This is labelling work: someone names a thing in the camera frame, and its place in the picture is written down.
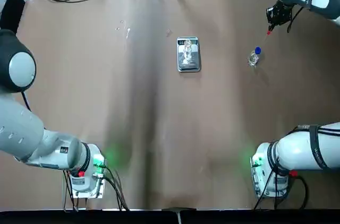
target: electronic equipment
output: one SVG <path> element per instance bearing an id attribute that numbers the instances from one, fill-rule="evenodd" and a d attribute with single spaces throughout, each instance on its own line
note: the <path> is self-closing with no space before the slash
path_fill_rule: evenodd
<path id="1" fill-rule="evenodd" d="M 197 37 L 177 38 L 177 69 L 181 73 L 201 70 L 200 47 Z"/>

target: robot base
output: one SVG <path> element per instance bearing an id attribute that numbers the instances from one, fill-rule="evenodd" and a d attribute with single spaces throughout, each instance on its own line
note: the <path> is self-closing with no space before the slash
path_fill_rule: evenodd
<path id="1" fill-rule="evenodd" d="M 106 165 L 106 159 L 95 144 L 88 144 L 90 150 L 89 166 L 84 177 L 73 177 L 72 193 L 74 198 L 102 199 L 105 189 L 105 168 L 96 166 Z"/>
<path id="2" fill-rule="evenodd" d="M 102 199 L 105 190 L 105 180 L 97 180 L 96 187 L 90 192 L 78 192 L 74 189 L 72 190 L 73 197 L 75 199 Z"/>
<path id="3" fill-rule="evenodd" d="M 271 173 L 271 167 L 267 160 L 267 150 L 269 143 L 261 144 L 256 154 L 250 158 L 250 166 L 251 166 L 251 178 L 253 182 L 253 187 L 255 191 L 255 195 L 257 198 L 261 197 L 268 177 Z M 288 187 L 288 176 L 277 176 L 277 198 L 284 197 L 287 193 Z M 275 197 L 275 172 L 272 173 L 269 178 L 268 185 L 266 187 L 266 191 L 263 194 L 263 197 Z"/>

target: clear plastic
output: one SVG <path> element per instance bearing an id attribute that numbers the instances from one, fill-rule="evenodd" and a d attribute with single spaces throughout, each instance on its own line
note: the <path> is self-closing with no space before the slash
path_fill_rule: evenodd
<path id="1" fill-rule="evenodd" d="M 256 54 L 255 53 L 255 50 L 253 50 L 251 53 L 250 53 L 250 56 L 248 58 L 248 63 L 250 66 L 256 66 L 257 62 L 259 61 L 260 59 L 260 55 L 259 54 Z"/>

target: black cable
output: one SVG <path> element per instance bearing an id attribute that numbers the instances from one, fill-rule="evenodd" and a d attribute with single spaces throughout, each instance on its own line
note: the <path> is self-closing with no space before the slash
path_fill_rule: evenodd
<path id="1" fill-rule="evenodd" d="M 319 130 L 326 130 L 326 131 L 333 131 L 333 132 L 340 132 L 340 130 L 335 130 L 333 128 L 325 128 L 325 127 L 320 127 Z"/>
<path id="2" fill-rule="evenodd" d="M 23 98 L 23 101 L 25 102 L 26 108 L 29 109 L 30 112 L 32 112 L 32 111 L 31 111 L 31 108 L 30 108 L 30 106 L 29 106 L 29 104 L 28 104 L 28 100 L 27 100 L 27 98 L 26 98 L 26 94 L 25 94 L 24 91 L 21 92 L 21 96 L 22 96 L 22 98 Z"/>
<path id="3" fill-rule="evenodd" d="M 65 183 L 66 183 L 66 191 L 68 191 L 68 193 L 69 193 L 69 196 L 70 196 L 70 199 L 71 199 L 71 202 L 72 202 L 72 207 L 75 210 L 75 207 L 74 207 L 74 198 L 73 198 L 73 193 L 72 193 L 71 179 L 70 179 L 70 176 L 65 173 L 65 170 L 63 170 L 63 174 L 64 174 L 64 178 L 65 178 Z M 65 191 L 65 199 L 64 199 L 64 211 L 65 211 L 65 206 L 66 206 L 66 191 Z"/>
<path id="4" fill-rule="evenodd" d="M 322 131 L 324 130 L 323 128 L 319 128 L 318 129 L 318 134 L 322 134 L 322 135 L 331 135 L 331 136 L 336 136 L 336 137 L 340 137 L 340 134 L 337 134 L 337 133 L 331 133 L 331 132 L 324 132 Z M 295 129 L 295 130 L 292 130 L 288 133 L 289 134 L 292 134 L 292 133 L 295 133 L 295 132 L 309 132 L 309 129 L 307 128 L 298 128 L 298 129 Z"/>
<path id="5" fill-rule="evenodd" d="M 116 178 L 114 177 L 114 175 L 112 174 L 111 170 L 110 170 L 108 167 L 106 167 L 106 166 L 104 166 L 104 168 L 106 168 L 106 169 L 109 171 L 109 173 L 110 173 L 110 175 L 111 175 L 111 177 L 112 177 L 113 183 L 114 183 L 115 185 L 118 185 L 118 189 L 119 189 L 120 196 L 121 196 L 121 199 L 122 199 L 121 204 L 120 204 L 120 199 L 119 199 L 119 197 L 118 197 L 117 194 L 116 194 L 116 197 L 117 197 L 118 207 L 120 207 L 120 210 L 121 210 L 121 205 L 123 205 L 123 203 L 124 203 L 125 205 L 127 205 L 127 204 L 126 204 L 126 201 L 125 201 L 123 189 L 122 189 L 122 181 L 121 181 L 121 178 L 119 177 L 118 172 L 115 170 L 115 173 L 116 173 L 117 178 L 118 178 L 118 181 L 117 181 L 117 179 L 116 179 Z"/>
<path id="6" fill-rule="evenodd" d="M 261 194 L 261 196 L 259 197 L 259 199 L 257 200 L 256 205 L 254 206 L 253 210 L 256 210 L 257 206 L 258 206 L 259 203 L 261 202 L 261 199 L 263 198 L 263 196 L 264 196 L 264 194 L 265 194 L 266 188 L 267 188 L 267 186 L 268 186 L 268 183 L 269 183 L 269 181 L 270 181 L 270 177 L 271 177 L 271 175 L 273 174 L 273 172 L 274 172 L 274 168 L 271 170 L 271 172 L 270 172 L 270 174 L 269 174 L 269 176 L 268 176 L 267 182 L 266 182 L 266 184 L 265 184 L 265 187 L 263 188 L 262 194 Z"/>
<path id="7" fill-rule="evenodd" d="M 118 196 L 118 199 L 121 201 L 121 203 L 122 203 L 124 209 L 127 210 L 127 211 L 129 211 L 130 209 L 128 208 L 128 206 L 127 206 L 127 205 L 124 203 L 124 201 L 122 200 L 122 197 L 121 197 L 120 193 L 118 192 L 118 189 L 117 189 L 116 185 L 115 185 L 109 178 L 104 177 L 104 179 L 107 180 L 107 181 L 110 183 L 110 185 L 112 186 L 112 188 L 115 190 L 116 195 Z"/>
<path id="8" fill-rule="evenodd" d="M 274 210 L 277 208 L 277 173 L 278 173 L 278 166 L 276 166 L 275 172 L 275 200 L 274 200 Z"/>
<path id="9" fill-rule="evenodd" d="M 291 28 L 292 28 L 292 25 L 293 25 L 293 22 L 294 22 L 295 18 L 298 16 L 299 13 L 301 13 L 302 10 L 303 10 L 303 7 L 300 8 L 300 9 L 298 10 L 298 12 L 295 14 L 295 16 L 291 19 L 291 22 L 289 23 L 288 28 L 287 28 L 287 33 L 290 32 L 290 30 L 291 30 Z"/>
<path id="10" fill-rule="evenodd" d="M 302 177 L 302 176 L 289 176 L 289 180 L 288 180 L 288 187 L 287 187 L 287 192 L 286 194 L 284 195 L 284 198 L 281 199 L 277 205 L 276 205 L 276 208 L 283 202 L 287 199 L 292 187 L 293 187 L 293 184 L 294 184 L 294 181 L 295 180 L 300 180 L 304 186 L 304 199 L 303 199 L 303 202 L 302 202 L 302 205 L 299 207 L 299 210 L 303 210 L 307 203 L 308 203 L 308 200 L 309 200 L 309 188 L 308 188 L 308 185 L 307 185 L 307 182 L 305 181 L 305 179 Z"/>
<path id="11" fill-rule="evenodd" d="M 302 205 L 300 206 L 300 210 L 303 210 L 308 203 L 309 188 L 308 188 L 308 185 L 307 185 L 305 179 L 302 176 L 296 176 L 296 177 L 294 177 L 294 179 L 300 180 L 302 182 L 303 186 L 304 186 L 304 199 L 303 199 Z"/>

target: silver plate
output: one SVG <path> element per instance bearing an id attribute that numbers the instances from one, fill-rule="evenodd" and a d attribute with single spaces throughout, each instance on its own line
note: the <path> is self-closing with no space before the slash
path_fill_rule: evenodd
<path id="1" fill-rule="evenodd" d="M 197 44 L 192 44 L 192 52 L 190 62 L 185 63 L 184 46 L 179 44 L 179 41 L 191 40 L 197 41 Z M 193 73 L 201 70 L 201 55 L 199 40 L 197 37 L 178 37 L 177 38 L 177 69 L 181 73 Z"/>

